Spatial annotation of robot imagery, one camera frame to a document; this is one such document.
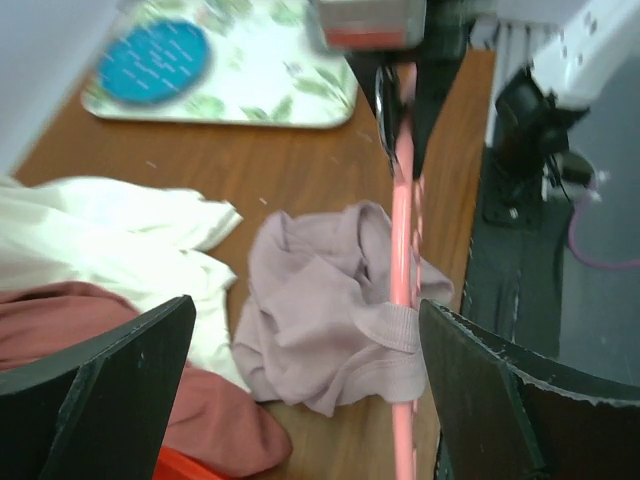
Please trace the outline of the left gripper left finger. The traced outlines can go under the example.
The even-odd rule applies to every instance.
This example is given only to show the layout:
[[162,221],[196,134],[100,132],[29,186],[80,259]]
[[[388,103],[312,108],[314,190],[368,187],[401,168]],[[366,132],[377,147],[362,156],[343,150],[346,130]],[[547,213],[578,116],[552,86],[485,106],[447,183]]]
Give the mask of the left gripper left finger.
[[152,478],[194,322],[192,299],[174,298],[2,372],[2,478]]

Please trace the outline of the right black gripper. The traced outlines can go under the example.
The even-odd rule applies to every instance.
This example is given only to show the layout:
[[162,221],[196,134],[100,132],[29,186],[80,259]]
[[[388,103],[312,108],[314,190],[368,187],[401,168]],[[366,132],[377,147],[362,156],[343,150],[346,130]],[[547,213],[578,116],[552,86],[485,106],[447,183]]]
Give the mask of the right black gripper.
[[467,50],[474,1],[428,1],[419,42],[350,50],[345,58],[377,122],[384,150],[396,148],[400,81],[393,64],[417,63],[412,107],[413,177],[423,171],[429,138]]

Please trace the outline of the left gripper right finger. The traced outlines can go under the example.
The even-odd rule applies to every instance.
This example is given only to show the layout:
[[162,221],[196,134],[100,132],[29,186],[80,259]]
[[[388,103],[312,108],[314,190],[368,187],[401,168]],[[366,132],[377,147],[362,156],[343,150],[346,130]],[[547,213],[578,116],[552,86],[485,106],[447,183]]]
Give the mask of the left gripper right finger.
[[449,479],[636,479],[639,389],[424,300],[419,330]]

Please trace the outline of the pink plastic hanger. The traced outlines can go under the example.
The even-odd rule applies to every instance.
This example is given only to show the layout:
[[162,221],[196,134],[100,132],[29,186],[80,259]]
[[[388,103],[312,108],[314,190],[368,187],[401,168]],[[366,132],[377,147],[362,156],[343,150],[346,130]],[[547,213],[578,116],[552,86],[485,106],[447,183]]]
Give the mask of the pink plastic hanger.
[[[408,108],[400,93],[400,128],[396,148],[385,150],[393,176],[391,280],[390,300],[393,304],[412,308],[420,291],[420,281],[411,277],[413,262],[420,261],[421,228],[412,226],[412,206],[418,203],[420,191],[413,181],[413,140]],[[395,470],[398,479],[416,477],[416,448],[413,420],[418,402],[392,405]]]

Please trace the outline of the mauve tank top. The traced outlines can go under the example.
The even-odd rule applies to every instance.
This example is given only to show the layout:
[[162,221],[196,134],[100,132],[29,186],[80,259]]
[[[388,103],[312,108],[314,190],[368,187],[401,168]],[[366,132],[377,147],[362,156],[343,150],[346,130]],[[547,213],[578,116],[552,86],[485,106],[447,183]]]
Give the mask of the mauve tank top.
[[391,222],[376,203],[265,220],[232,346],[255,400],[332,416],[368,396],[423,394],[418,315],[390,300],[390,253]]

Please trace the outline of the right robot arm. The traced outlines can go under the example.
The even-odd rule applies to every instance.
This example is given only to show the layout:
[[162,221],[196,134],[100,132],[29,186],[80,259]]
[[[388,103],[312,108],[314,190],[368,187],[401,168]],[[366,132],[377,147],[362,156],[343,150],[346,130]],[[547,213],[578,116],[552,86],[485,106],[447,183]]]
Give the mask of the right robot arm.
[[[383,41],[365,27],[366,43],[346,60],[378,122],[391,170],[418,179],[429,138],[451,88],[479,1],[421,3],[417,40]],[[502,137],[494,152],[514,178],[537,174],[568,148],[568,131],[589,111],[626,60],[639,34],[636,1],[589,1],[504,85],[495,101]]]

